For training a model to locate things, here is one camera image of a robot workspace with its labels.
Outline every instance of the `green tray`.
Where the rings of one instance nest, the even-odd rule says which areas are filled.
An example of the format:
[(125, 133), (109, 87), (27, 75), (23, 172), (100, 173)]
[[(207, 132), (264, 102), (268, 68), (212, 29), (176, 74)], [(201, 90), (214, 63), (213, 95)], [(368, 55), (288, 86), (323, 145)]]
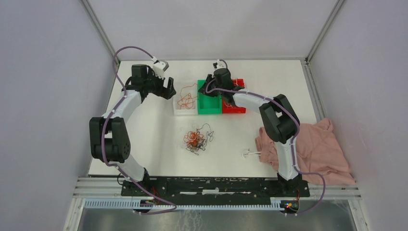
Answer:
[[(197, 90), (205, 83), (205, 80), (197, 81)], [(221, 96), (209, 97), (201, 93), (197, 94), (197, 112), (199, 115), (221, 114), (222, 102)]]

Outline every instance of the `pink towel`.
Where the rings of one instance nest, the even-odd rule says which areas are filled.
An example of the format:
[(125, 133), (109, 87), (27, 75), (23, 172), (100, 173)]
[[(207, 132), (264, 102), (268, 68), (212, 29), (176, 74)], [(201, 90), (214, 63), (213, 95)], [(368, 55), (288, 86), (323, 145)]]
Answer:
[[(259, 160), (270, 163), (278, 171), (275, 142), (267, 136), (264, 127), (259, 129), (259, 137), (255, 139), (255, 143), (256, 149), (261, 152)], [(328, 185), (356, 184), (329, 119), (325, 118), (315, 125), (301, 124), (296, 139), (296, 152), (300, 171), (318, 172)], [(317, 175), (303, 175), (302, 178), (313, 184), (323, 184)]]

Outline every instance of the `white wall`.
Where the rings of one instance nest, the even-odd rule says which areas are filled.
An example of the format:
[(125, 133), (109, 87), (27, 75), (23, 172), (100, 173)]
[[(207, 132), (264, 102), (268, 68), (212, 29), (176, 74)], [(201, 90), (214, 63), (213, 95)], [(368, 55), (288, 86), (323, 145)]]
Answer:
[[(117, 50), (163, 59), (306, 57), (336, 0), (90, 0)], [(123, 51), (122, 60), (146, 60)]]
[(311, 68), (374, 231), (406, 230), (408, 1), (348, 0)]
[(0, 1), (0, 230), (61, 230), (111, 59), (78, 0)]

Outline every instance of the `white cord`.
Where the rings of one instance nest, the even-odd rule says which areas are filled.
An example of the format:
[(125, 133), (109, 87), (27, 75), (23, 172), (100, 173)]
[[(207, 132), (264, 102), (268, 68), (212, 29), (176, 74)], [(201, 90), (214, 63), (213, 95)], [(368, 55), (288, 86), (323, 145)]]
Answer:
[(251, 152), (249, 149), (242, 152), (242, 157), (247, 158), (249, 155), (261, 155), (261, 152)]

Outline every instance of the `white table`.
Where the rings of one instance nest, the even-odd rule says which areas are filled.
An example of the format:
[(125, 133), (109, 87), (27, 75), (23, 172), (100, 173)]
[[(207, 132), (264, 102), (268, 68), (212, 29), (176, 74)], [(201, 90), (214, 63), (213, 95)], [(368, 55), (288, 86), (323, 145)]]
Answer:
[[(173, 77), (175, 88), (180, 82), (205, 79), (213, 73), (210, 61), (169, 61), (166, 77)], [(250, 91), (274, 97), (284, 94), (289, 99), (301, 123), (316, 123), (312, 101), (299, 60), (236, 60), (228, 61), (233, 78), (243, 78)], [(119, 76), (123, 82), (131, 76), (133, 64), (152, 64), (149, 61), (122, 61)], [(120, 95), (116, 81), (108, 109)], [(205, 151), (195, 155), (180, 147), (185, 130), (211, 125), (214, 140)], [(144, 166), (151, 176), (194, 177), (276, 177), (269, 164), (260, 163), (257, 156), (241, 156), (244, 150), (255, 152), (255, 138), (259, 135), (262, 120), (259, 113), (221, 115), (173, 115), (172, 100), (150, 94), (128, 120), (127, 131), (131, 141), (131, 155)], [(93, 159), (90, 175), (117, 175)]]

